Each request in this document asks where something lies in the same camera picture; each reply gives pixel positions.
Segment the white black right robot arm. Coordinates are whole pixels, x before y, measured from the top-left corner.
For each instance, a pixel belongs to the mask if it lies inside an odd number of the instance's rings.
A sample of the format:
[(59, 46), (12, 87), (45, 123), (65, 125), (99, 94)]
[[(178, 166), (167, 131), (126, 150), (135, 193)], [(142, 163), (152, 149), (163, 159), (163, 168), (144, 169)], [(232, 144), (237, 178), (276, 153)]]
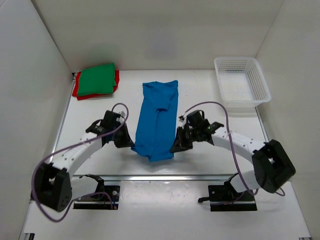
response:
[(241, 156), (252, 164), (252, 170), (237, 172), (224, 183), (224, 195), (229, 200), (236, 200), (242, 192), (258, 189), (274, 194), (296, 174), (288, 154), (277, 140), (254, 140), (229, 131), (222, 123), (209, 123), (202, 110), (180, 116), (180, 119), (184, 125), (176, 130), (171, 153), (191, 150), (194, 142), (207, 142), (227, 149), (233, 157)]

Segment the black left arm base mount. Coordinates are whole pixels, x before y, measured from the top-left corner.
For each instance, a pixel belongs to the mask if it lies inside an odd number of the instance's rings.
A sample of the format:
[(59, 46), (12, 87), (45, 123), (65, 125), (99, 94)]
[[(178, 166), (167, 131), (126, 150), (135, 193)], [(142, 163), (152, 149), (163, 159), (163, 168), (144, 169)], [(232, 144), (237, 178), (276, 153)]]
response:
[(108, 181), (98, 175), (86, 174), (71, 181), (75, 210), (117, 210), (121, 183)]

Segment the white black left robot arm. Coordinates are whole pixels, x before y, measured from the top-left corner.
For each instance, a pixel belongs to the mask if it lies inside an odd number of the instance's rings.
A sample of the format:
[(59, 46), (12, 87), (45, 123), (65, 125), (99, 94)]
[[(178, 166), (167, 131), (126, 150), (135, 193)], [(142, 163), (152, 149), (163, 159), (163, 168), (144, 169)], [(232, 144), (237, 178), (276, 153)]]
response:
[(75, 177), (76, 171), (94, 153), (113, 142), (117, 148), (134, 146), (125, 121), (125, 112), (106, 111), (103, 119), (94, 121), (75, 145), (60, 150), (51, 162), (43, 161), (32, 175), (33, 200), (56, 212), (62, 212), (78, 198), (90, 195), (93, 199), (109, 197), (104, 180), (92, 173)]

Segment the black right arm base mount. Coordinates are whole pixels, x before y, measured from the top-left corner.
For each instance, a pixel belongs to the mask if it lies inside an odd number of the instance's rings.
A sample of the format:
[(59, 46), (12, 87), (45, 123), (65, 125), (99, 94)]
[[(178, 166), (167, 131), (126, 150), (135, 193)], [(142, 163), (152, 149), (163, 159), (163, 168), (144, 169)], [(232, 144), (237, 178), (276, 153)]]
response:
[(199, 204), (209, 202), (211, 212), (251, 212), (257, 211), (256, 200), (253, 195), (231, 190), (225, 184), (208, 185), (208, 196), (200, 197)]

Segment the blue t shirt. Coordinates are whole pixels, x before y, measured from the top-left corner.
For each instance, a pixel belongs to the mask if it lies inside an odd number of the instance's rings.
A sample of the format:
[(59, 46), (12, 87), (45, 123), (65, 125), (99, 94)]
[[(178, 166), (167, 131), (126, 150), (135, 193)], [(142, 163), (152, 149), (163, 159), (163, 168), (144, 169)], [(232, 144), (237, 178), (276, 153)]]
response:
[(131, 148), (150, 162), (172, 159), (170, 149), (176, 137), (179, 82), (145, 82), (135, 144)]

